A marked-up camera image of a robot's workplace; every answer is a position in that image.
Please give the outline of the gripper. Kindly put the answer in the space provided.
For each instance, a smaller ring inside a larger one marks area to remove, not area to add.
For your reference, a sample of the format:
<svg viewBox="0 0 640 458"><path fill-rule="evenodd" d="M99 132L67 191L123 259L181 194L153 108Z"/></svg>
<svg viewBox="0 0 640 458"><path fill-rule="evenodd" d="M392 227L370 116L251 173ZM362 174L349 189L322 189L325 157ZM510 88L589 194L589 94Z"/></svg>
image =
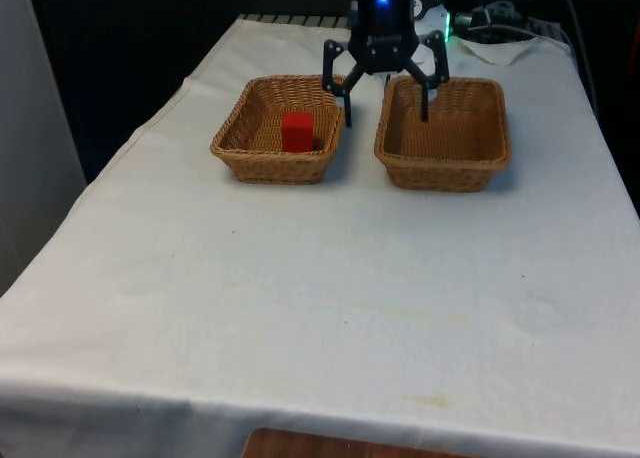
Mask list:
<svg viewBox="0 0 640 458"><path fill-rule="evenodd" d="M352 126L351 90L366 74L407 71L421 87L421 120L429 119L429 92L450 79L445 36L431 31L418 36L413 24L413 0L350 0L351 35L346 43L326 40L323 47L322 88L343 100L345 124ZM425 74L413 61L419 45L432 51L434 72ZM356 63L340 82L334 61L349 51Z"/></svg>

